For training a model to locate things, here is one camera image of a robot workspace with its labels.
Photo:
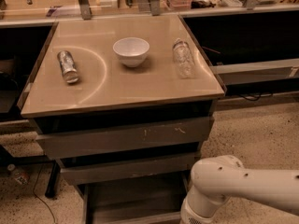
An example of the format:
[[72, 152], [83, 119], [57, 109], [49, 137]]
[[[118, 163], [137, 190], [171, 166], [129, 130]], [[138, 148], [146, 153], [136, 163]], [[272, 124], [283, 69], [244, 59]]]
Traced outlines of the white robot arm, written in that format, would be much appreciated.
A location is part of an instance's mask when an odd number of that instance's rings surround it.
[[299, 214], [299, 171], [247, 169], [232, 155], [197, 161], [180, 209], [180, 224], [210, 224], [231, 197]]

